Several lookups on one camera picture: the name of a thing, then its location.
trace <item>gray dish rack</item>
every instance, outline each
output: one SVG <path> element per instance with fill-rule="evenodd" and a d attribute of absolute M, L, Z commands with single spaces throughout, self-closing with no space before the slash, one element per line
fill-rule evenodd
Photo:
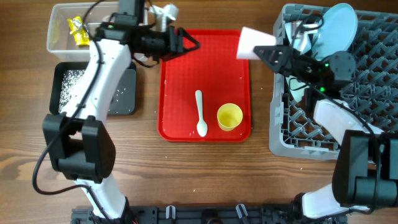
<path fill-rule="evenodd" d="M 285 23 L 300 20 L 329 7 L 286 4 L 274 24 L 277 44 L 283 44 Z M 398 131 L 398 14 L 355 11 L 358 30 L 349 52 L 357 61 L 353 83 L 340 93 L 352 109 L 371 124 Z M 339 145 L 291 97 L 280 74 L 274 77 L 269 148 L 278 156 L 336 159 Z"/>

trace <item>red tray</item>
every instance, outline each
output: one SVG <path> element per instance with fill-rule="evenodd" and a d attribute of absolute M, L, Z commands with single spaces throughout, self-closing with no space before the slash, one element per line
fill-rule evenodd
<path fill-rule="evenodd" d="M 168 141 L 240 142 L 251 132 L 249 62 L 237 60 L 239 30 L 188 30 L 200 49 L 162 63 L 159 96 L 159 134 Z M 197 133 L 199 121 L 195 91 L 203 93 L 205 137 Z M 243 121 L 230 132 L 220 129 L 217 111 L 235 103 Z"/>

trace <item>cup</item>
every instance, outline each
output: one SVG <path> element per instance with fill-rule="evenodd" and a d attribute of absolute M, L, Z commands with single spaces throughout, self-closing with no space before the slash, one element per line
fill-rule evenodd
<path fill-rule="evenodd" d="M 223 131 L 232 131 L 243 120 L 242 109 L 233 103 L 224 104 L 217 111 L 217 120 Z"/>

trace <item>wooden tabletop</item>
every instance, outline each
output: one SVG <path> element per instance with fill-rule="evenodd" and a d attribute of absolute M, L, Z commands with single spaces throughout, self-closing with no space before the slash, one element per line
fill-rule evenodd
<path fill-rule="evenodd" d="M 42 123 L 49 113 L 53 71 L 59 60 L 46 50 L 52 7 L 81 0 L 2 0 L 0 4 L 0 223 L 69 223 L 71 209 L 90 203 L 82 190 L 56 196 L 36 193 L 32 171 L 45 147 Z M 164 6 L 168 1 L 154 1 Z M 287 0 L 172 1 L 176 26 L 186 29 L 241 29 L 272 33 Z M 332 0 L 297 1 L 333 6 Z M 355 9 L 397 13 L 398 1 L 346 1 Z M 240 144 L 171 143 L 157 132 L 159 67 L 138 69 L 138 109 L 108 119 L 116 145 L 113 174 L 131 205 L 236 205 L 287 203 L 300 192 L 329 184 L 335 161 L 273 155 L 269 105 L 273 73 L 250 62 L 252 133 Z M 39 173 L 43 189 L 73 184 L 56 173 L 48 158 Z M 353 215 L 350 223 L 398 223 L 398 211 Z"/>

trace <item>spoon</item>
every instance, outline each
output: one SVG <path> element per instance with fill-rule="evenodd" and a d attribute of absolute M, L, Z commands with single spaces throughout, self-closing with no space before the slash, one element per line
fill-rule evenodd
<path fill-rule="evenodd" d="M 197 99 L 198 113 L 199 113 L 199 122 L 197 124 L 197 131 L 200 137 L 205 137 L 207 134 L 207 124 L 203 119 L 203 97 L 200 90 L 195 92 L 195 97 Z"/>

